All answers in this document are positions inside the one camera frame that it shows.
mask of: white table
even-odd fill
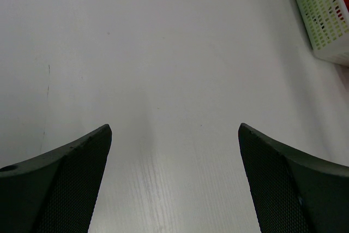
[[[0,0],[0,163],[109,123],[90,232],[259,232],[246,122],[349,165],[349,70],[294,0]]]

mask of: basket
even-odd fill
[[[297,0],[314,55],[349,65],[349,12],[344,0]]]

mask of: dark spot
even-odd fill
[[[0,172],[15,170],[16,168],[17,168],[16,165],[4,166],[2,169],[0,169]]]

